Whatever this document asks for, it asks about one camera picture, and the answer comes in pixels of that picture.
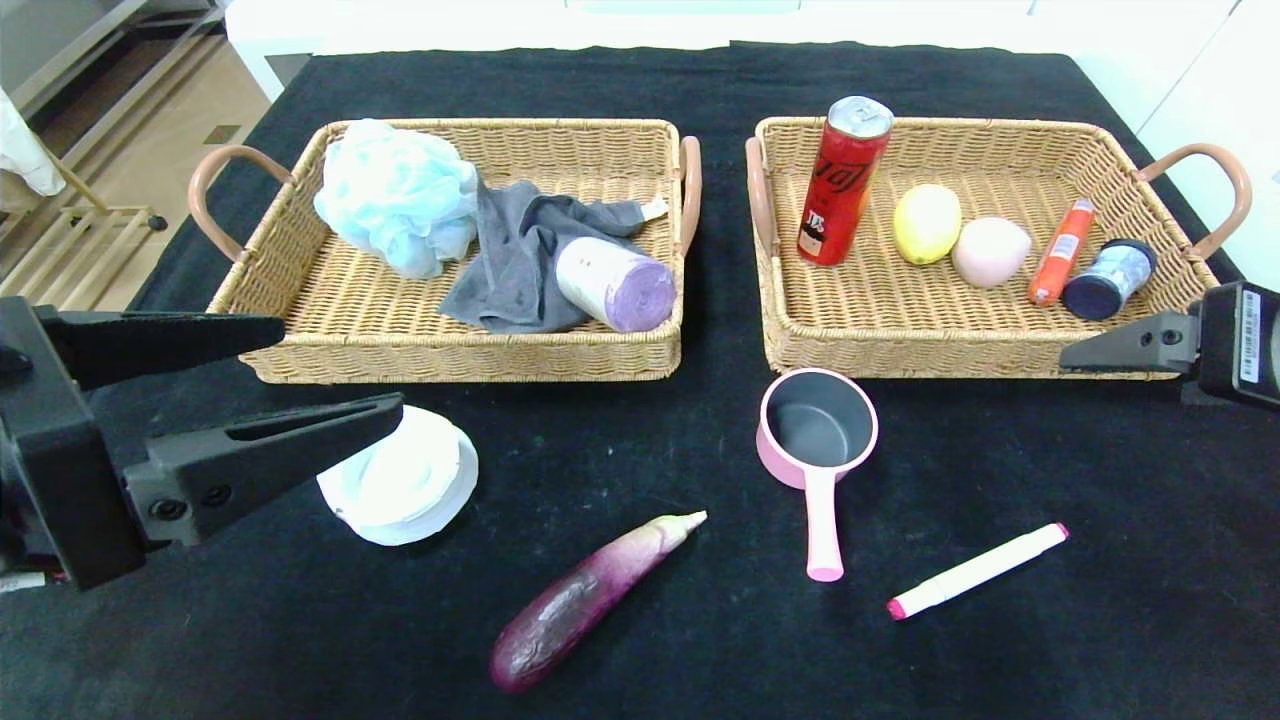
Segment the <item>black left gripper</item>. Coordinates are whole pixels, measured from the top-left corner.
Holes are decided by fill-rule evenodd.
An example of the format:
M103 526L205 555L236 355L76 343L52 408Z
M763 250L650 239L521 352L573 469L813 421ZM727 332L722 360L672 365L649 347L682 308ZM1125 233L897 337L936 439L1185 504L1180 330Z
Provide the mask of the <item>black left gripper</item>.
M99 313L5 297L3 319L3 575L61 575L90 589L145 565L119 477L82 391L179 372L278 345L279 316ZM124 470L148 541L200 544L387 438L404 396L241 418L159 436Z

